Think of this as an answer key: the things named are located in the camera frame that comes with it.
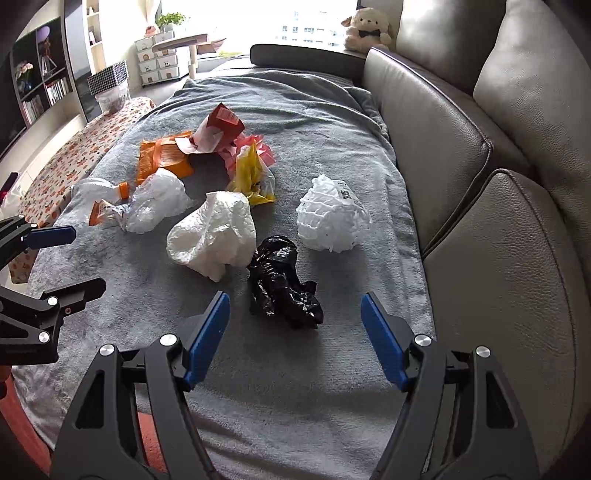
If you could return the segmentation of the clear bottle orange cap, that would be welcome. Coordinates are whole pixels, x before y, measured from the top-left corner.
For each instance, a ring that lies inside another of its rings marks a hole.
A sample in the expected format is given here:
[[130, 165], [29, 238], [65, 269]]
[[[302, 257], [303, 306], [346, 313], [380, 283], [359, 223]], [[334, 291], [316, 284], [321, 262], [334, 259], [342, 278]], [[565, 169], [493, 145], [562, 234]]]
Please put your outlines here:
[[128, 182], [113, 184], [101, 178], [88, 177], [72, 188], [71, 203], [85, 214], [90, 214], [95, 202], [104, 200], [110, 204], [119, 204], [126, 201], [130, 193]]

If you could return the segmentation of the clear orange snack wrapper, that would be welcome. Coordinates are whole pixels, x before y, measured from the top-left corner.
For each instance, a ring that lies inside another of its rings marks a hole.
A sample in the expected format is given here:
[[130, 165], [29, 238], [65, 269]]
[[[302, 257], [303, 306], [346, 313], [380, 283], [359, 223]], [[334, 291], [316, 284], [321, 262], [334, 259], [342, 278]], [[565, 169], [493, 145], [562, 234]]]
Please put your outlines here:
[[99, 200], [93, 203], [88, 225], [89, 226], [118, 226], [126, 230], [126, 216], [128, 206], [126, 204], [114, 205], [106, 200]]

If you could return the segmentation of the black plastic bag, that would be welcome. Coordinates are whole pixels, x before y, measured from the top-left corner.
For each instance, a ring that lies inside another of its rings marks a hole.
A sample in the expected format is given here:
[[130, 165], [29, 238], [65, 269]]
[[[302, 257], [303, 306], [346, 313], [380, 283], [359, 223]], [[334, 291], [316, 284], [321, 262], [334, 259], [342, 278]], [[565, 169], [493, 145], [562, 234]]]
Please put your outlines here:
[[315, 281], [297, 276], [297, 246], [281, 235], [267, 237], [256, 248], [249, 270], [250, 313], [279, 320], [294, 330], [317, 329], [324, 323]]

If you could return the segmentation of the white plastic bag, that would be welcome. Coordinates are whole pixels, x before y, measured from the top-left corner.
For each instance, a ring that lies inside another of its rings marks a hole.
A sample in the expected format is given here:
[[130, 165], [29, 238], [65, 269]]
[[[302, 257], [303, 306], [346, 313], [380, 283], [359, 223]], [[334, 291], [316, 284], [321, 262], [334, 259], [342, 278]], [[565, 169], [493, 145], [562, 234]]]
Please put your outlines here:
[[213, 282], [225, 267], [249, 265], [256, 251], [256, 225], [242, 193], [216, 191], [172, 227], [166, 238], [168, 257]]

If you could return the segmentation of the clear plastic bag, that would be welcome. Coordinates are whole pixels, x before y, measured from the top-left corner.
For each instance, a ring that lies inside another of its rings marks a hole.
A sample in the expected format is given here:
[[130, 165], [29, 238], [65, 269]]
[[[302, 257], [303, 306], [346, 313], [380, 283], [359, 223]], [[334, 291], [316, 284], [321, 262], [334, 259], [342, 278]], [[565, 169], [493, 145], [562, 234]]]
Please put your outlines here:
[[172, 172], [159, 168], [134, 191], [124, 216], [124, 229], [134, 234], [147, 233], [163, 219], [179, 215], [193, 205], [184, 183]]

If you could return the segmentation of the white foam net wrap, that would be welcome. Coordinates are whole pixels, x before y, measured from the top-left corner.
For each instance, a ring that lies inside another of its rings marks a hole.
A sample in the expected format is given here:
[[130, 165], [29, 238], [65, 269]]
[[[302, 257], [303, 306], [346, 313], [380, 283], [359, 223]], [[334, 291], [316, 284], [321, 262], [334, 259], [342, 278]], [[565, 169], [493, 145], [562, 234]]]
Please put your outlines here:
[[369, 235], [369, 211], [345, 181], [320, 175], [297, 206], [297, 236], [315, 251], [352, 250]]

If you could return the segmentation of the orange snack bag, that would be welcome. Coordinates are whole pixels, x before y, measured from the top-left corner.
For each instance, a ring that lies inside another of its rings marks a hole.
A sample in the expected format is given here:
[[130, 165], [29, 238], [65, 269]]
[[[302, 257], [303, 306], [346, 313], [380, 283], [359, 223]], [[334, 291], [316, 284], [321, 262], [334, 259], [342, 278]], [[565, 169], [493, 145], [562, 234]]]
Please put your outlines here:
[[139, 186], [159, 168], [168, 170], [179, 179], [194, 174], [188, 155], [183, 153], [175, 140], [188, 139], [191, 132], [161, 137], [156, 140], [142, 140], [136, 170], [136, 185]]

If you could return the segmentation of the yellow plastic wrapper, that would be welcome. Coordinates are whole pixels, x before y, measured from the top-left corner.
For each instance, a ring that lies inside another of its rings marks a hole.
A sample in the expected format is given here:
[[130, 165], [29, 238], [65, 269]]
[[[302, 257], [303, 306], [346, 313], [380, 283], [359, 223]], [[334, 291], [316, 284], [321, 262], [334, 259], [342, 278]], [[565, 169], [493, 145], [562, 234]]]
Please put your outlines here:
[[226, 190], [242, 193], [252, 207], [276, 202], [273, 172], [260, 157], [256, 142], [243, 146], [238, 153], [235, 176]]

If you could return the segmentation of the pink plastic bag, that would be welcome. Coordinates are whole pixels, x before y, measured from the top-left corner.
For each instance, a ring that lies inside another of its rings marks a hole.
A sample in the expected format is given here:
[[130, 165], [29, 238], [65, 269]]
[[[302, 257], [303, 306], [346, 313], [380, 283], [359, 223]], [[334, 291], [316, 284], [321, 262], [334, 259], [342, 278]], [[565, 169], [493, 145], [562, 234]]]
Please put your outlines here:
[[276, 164], [276, 157], [274, 157], [273, 150], [263, 141], [263, 135], [245, 135], [240, 133], [228, 146], [223, 147], [218, 151], [218, 155], [224, 161], [226, 172], [228, 172], [229, 179], [235, 178], [236, 161], [238, 155], [243, 147], [249, 147], [250, 144], [256, 144], [256, 152], [259, 154], [260, 160], [266, 164], [267, 167]]

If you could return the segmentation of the black television screen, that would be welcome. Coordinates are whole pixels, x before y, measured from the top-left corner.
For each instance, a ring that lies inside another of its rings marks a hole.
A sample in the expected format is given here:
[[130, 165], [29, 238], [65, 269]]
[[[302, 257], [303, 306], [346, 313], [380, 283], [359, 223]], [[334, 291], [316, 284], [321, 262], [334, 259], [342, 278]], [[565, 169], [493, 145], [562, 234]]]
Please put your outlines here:
[[0, 68], [0, 157], [3, 157], [26, 129], [13, 86], [9, 57]]

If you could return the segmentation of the dark bookshelf unit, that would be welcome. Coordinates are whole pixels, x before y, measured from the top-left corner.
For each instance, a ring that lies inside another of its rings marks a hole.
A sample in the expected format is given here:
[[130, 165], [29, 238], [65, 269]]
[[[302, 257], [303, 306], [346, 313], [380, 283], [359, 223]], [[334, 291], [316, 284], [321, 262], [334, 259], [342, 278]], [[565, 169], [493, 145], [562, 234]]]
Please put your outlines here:
[[17, 40], [8, 59], [17, 105], [27, 128], [73, 92], [60, 17]]

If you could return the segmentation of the white drawer cabinet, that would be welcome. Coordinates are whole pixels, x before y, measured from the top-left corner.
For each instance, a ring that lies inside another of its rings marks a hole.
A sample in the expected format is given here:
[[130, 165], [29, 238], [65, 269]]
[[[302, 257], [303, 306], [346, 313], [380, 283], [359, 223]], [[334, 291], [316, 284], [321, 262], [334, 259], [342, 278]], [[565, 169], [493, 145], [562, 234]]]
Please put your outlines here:
[[166, 31], [134, 42], [142, 87], [180, 77], [177, 50], [174, 48], [153, 49], [157, 43], [173, 38], [174, 32]]

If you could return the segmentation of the small round side table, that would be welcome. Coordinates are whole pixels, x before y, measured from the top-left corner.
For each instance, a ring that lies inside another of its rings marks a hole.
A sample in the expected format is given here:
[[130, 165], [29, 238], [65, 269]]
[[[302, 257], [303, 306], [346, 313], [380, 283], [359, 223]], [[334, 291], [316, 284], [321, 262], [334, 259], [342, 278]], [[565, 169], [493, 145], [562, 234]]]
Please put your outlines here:
[[188, 76], [191, 80], [197, 74], [197, 46], [207, 41], [207, 34], [197, 34], [185, 37], [175, 37], [170, 40], [155, 43], [152, 46], [154, 52], [166, 49], [189, 48]]

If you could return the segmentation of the grey leather sofa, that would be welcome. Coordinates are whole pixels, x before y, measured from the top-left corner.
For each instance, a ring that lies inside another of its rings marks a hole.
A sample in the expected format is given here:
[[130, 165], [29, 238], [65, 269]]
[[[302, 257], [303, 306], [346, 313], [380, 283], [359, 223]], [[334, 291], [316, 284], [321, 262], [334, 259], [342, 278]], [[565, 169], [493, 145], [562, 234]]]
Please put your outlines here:
[[374, 477], [588, 478], [589, 3], [407, 1], [394, 51], [250, 59], [370, 91], [405, 180], [437, 337]]

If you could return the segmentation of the white plush sheep toy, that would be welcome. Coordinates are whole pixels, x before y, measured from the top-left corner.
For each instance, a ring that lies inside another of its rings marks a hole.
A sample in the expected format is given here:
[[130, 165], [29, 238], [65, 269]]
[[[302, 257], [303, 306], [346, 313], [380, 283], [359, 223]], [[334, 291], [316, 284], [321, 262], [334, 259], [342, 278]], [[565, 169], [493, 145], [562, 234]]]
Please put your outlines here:
[[346, 28], [345, 48], [348, 51], [368, 54], [377, 48], [389, 51], [393, 38], [388, 16], [381, 10], [365, 7], [342, 21]]

